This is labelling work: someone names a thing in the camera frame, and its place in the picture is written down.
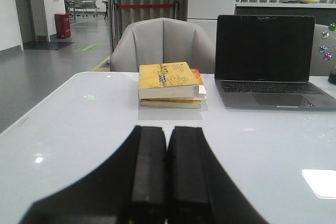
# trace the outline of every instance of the baseboard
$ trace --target baseboard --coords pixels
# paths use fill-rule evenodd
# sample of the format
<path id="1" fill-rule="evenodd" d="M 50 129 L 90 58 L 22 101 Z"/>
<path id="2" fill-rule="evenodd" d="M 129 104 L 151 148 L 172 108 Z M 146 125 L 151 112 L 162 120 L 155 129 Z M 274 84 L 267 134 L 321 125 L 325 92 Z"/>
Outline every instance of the baseboard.
<path id="1" fill-rule="evenodd" d="M 9 55 L 9 54 L 12 54 L 12 53 L 18 52 L 18 51 L 21 51 L 21 46 L 20 45 L 15 46 L 15 47 L 10 47 L 10 48 L 7 48 L 5 50 L 1 50 L 0 51 L 0 56 Z"/>

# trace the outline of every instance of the stack of books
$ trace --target stack of books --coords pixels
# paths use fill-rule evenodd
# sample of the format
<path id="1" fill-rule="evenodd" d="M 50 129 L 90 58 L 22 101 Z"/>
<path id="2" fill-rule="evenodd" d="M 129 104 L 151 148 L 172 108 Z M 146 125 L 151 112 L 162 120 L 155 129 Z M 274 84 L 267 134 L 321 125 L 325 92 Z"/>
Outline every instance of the stack of books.
<path id="1" fill-rule="evenodd" d="M 187 62 L 140 65 L 139 98 L 142 106 L 199 109 L 206 91 L 200 72 Z"/>

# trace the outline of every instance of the laptop keyboard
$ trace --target laptop keyboard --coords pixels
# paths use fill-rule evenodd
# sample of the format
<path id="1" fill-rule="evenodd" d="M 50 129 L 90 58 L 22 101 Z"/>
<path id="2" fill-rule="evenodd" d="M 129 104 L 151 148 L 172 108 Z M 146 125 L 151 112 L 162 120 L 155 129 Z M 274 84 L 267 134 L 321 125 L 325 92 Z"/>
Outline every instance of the laptop keyboard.
<path id="1" fill-rule="evenodd" d="M 221 81 L 225 92 L 322 94 L 309 83 Z"/>

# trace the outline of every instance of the white table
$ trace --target white table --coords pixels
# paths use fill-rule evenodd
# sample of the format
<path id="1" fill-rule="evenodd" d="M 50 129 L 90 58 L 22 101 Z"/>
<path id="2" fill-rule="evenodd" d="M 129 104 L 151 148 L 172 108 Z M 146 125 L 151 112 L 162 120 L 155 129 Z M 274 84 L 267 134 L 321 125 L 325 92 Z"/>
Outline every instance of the white table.
<path id="1" fill-rule="evenodd" d="M 336 199 L 318 198 L 303 169 L 336 169 L 334 112 L 227 110 L 212 74 L 200 110 L 140 107 L 138 74 L 79 73 L 0 135 L 0 223 L 70 185 L 109 157 L 135 125 L 203 128 L 210 147 L 269 223 L 334 223 Z M 325 77 L 311 81 L 336 97 Z"/>

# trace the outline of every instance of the plate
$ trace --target plate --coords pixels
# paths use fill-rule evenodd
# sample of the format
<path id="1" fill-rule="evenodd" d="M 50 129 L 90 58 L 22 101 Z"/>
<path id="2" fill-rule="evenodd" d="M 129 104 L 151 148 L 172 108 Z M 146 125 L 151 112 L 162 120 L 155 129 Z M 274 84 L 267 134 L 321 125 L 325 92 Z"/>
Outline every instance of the plate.
<path id="1" fill-rule="evenodd" d="M 314 3 L 318 3 L 319 0 L 297 0 L 302 4 L 314 4 Z"/>

